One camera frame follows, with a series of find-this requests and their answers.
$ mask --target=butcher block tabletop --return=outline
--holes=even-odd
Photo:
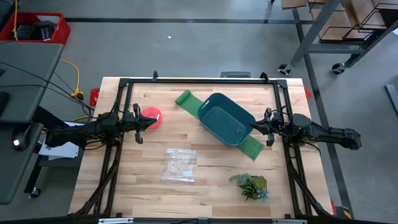
[[[302,80],[286,80],[293,112],[310,118]],[[95,115],[112,108],[118,83],[118,77],[103,78]],[[274,145],[265,146],[253,161],[239,149],[225,146],[207,131],[199,120],[175,104],[175,99],[185,90],[190,90],[202,101],[213,93],[222,93],[253,114],[256,120],[264,118],[267,107],[276,109],[272,85],[135,83],[130,109],[134,103],[138,103],[141,110],[150,106],[156,107],[163,114],[163,122],[159,128],[145,131],[143,144],[135,142],[135,131],[124,135],[112,214],[122,212],[124,217],[157,218],[284,218],[285,214],[293,216],[281,137],[275,136]],[[263,136],[257,130],[253,130],[251,136],[266,145],[267,136]],[[162,179],[168,164],[167,149],[196,151],[194,182]],[[85,151],[70,212],[81,208],[97,187],[104,152],[105,147]],[[311,146],[304,146],[301,147],[301,153],[308,188],[324,209],[332,213],[319,152]],[[262,203],[261,200],[246,201],[236,183],[228,180],[232,175],[244,173],[266,178],[268,203]],[[299,188],[297,192],[300,207],[304,211]]]

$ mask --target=artificial plant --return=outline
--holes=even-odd
[[[263,176],[238,174],[230,177],[229,181],[236,181],[246,200],[261,199],[263,203],[268,202],[267,180]]]

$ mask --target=plastic bag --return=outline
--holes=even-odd
[[[193,170],[197,164],[197,152],[190,149],[166,149],[167,167],[162,180],[194,182]]]

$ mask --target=concrete floor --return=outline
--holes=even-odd
[[[276,1],[271,6],[259,0],[30,0],[21,1],[21,9],[59,11],[65,17],[293,19],[292,12],[282,11],[279,4]],[[302,19],[310,19],[308,8],[299,9],[299,14]],[[62,58],[80,68],[80,88],[86,99],[104,76],[146,77],[153,70],[162,77],[219,77],[224,71],[247,71],[254,77],[266,72],[270,77],[286,78],[276,69],[288,62],[299,46],[294,25],[69,25],[72,32]],[[330,125],[353,128],[362,135],[363,147],[359,151],[337,146],[357,219],[398,222],[398,117],[383,88],[385,84],[398,86],[397,57],[398,36],[394,34],[340,76],[328,71],[334,63],[345,61],[347,55],[312,55]],[[56,71],[74,88],[76,75],[72,67],[60,64]],[[289,77],[302,78],[310,89],[303,61]],[[52,81],[63,85],[56,76]],[[314,100],[311,98],[308,103],[312,119],[319,122]],[[80,106],[50,92],[46,92],[42,106],[65,120],[84,115]],[[324,144],[320,147],[330,195],[339,205],[328,153]],[[10,205],[0,207],[0,219],[66,214],[77,173],[76,169],[45,171],[39,181],[42,195],[32,200],[20,193]]]

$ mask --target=green towel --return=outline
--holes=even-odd
[[[175,103],[180,105],[184,110],[188,111],[194,117],[198,118],[198,110],[202,105],[202,101],[191,94],[191,91],[185,90],[176,100]],[[238,146],[238,149],[244,154],[248,155],[252,160],[255,160],[260,154],[263,143],[257,139],[249,136],[242,144]]]

